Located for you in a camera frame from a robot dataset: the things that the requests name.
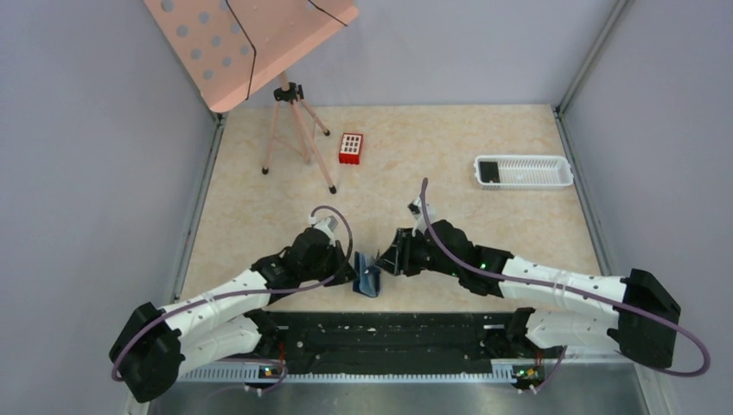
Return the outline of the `dark blue leather card holder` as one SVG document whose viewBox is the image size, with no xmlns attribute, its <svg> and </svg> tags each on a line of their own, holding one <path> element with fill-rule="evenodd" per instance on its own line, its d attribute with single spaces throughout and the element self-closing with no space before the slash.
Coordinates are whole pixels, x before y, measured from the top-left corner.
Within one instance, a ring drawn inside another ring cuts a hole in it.
<svg viewBox="0 0 733 415">
<path fill-rule="evenodd" d="M 353 292 L 365 297 L 378 297 L 381 292 L 381 269 L 376 265 L 375 257 L 356 252 L 354 269 L 357 278 L 353 281 Z"/>
</svg>

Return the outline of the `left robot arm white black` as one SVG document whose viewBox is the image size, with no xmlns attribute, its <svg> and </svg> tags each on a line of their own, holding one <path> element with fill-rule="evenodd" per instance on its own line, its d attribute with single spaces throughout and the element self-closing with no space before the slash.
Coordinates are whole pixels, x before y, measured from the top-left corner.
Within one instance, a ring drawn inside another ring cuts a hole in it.
<svg viewBox="0 0 733 415">
<path fill-rule="evenodd" d="M 185 301 L 135 308 L 112 344 L 111 377 L 139 403 L 168 391 L 186 372 L 231 354 L 249 354 L 265 338 L 258 313 L 296 292 L 346 284 L 354 247 L 312 226 L 224 284 Z"/>
</svg>

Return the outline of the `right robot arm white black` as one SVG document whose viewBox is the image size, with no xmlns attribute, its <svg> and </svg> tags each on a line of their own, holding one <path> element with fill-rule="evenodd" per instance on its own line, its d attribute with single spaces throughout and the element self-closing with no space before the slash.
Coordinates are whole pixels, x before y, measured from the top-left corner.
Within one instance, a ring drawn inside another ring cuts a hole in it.
<svg viewBox="0 0 733 415">
<path fill-rule="evenodd" d="M 678 323 L 681 308 L 651 272 L 633 269 L 617 277 L 559 270 L 476 245 L 446 220 L 433 229 L 435 236 L 397 229 L 377 266 L 394 276 L 434 271 L 479 296 L 547 305 L 546 311 L 518 310 L 507 330 L 538 348 L 595 348 L 648 367 L 671 367 L 677 333 L 663 322 Z"/>
</svg>

